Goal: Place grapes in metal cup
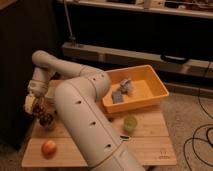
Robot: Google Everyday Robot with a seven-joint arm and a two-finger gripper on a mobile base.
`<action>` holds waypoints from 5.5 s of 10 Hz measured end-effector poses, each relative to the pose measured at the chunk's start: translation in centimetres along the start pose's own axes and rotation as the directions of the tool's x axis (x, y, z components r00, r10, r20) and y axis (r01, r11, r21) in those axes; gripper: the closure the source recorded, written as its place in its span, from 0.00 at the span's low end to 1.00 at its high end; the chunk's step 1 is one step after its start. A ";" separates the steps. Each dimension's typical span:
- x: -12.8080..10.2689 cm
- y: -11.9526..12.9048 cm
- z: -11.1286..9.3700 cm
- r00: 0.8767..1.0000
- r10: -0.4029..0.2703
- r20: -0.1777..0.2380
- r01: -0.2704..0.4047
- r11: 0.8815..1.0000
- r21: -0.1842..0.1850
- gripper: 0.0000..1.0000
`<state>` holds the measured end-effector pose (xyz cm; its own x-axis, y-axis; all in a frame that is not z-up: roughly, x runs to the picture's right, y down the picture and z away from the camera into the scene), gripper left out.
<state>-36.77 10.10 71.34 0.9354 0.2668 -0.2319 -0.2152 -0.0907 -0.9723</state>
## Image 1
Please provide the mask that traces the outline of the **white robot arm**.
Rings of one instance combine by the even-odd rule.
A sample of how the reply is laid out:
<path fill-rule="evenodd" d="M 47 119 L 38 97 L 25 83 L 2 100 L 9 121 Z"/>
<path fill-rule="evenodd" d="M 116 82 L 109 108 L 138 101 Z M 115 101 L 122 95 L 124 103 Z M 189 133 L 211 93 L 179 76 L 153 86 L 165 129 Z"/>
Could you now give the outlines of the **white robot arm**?
<path fill-rule="evenodd" d="M 32 62 L 35 70 L 25 98 L 26 113 L 35 112 L 49 80 L 59 73 L 67 79 L 55 89 L 54 106 L 90 171 L 145 171 L 97 106 L 111 84 L 105 71 L 58 59 L 43 50 L 32 54 Z"/>

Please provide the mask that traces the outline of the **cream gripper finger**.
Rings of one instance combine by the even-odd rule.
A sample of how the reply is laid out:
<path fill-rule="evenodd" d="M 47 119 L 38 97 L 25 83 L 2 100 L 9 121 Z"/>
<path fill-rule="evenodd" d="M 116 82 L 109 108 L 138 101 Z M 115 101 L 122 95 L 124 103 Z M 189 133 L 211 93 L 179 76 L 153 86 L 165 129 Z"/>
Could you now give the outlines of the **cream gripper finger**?
<path fill-rule="evenodd" d="M 32 114 L 33 113 L 33 108 L 36 104 L 37 98 L 32 95 L 32 94 L 28 94 L 25 98 L 25 104 L 24 104 L 24 109 L 25 112 L 28 114 Z"/>

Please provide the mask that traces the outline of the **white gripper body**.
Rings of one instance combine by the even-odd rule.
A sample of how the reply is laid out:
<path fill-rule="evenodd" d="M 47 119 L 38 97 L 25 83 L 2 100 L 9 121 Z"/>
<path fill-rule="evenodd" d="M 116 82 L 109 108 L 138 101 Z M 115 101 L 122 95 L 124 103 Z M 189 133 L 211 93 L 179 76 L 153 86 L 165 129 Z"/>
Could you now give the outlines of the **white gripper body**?
<path fill-rule="evenodd" d="M 43 97 L 48 90 L 48 85 L 44 82 L 30 80 L 28 84 L 28 91 L 35 97 Z"/>

